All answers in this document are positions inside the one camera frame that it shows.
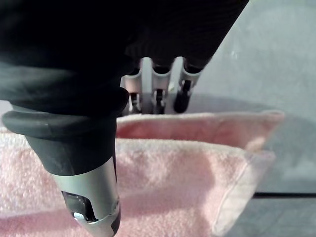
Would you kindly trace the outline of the right robot hand black cloth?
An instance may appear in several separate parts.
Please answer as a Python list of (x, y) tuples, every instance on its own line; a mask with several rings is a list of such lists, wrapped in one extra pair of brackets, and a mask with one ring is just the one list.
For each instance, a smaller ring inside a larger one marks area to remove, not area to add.
[(3, 0), (4, 126), (25, 136), (73, 218), (94, 237), (120, 225), (115, 136), (138, 60), (203, 68), (245, 0)]

